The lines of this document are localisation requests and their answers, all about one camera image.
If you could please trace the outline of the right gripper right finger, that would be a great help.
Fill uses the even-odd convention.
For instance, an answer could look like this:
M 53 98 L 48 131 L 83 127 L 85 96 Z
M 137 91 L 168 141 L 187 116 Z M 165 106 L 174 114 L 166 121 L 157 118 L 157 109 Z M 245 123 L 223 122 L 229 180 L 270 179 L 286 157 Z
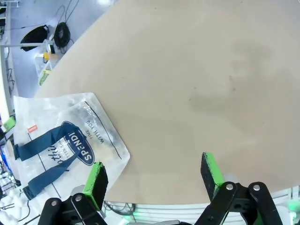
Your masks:
M 230 212 L 241 215 L 247 225 L 281 225 L 282 220 L 267 186 L 253 182 L 248 187 L 225 181 L 212 153 L 204 152 L 201 176 L 210 204 L 196 225 L 221 225 Z

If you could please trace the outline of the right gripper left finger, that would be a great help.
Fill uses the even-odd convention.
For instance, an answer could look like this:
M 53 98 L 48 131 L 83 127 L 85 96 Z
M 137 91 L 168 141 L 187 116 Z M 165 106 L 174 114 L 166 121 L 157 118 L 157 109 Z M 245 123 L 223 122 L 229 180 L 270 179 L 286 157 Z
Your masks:
M 39 217 L 39 225 L 105 225 L 99 214 L 104 203 L 108 177 L 101 162 L 94 163 L 83 191 L 62 201 L 48 199 Z

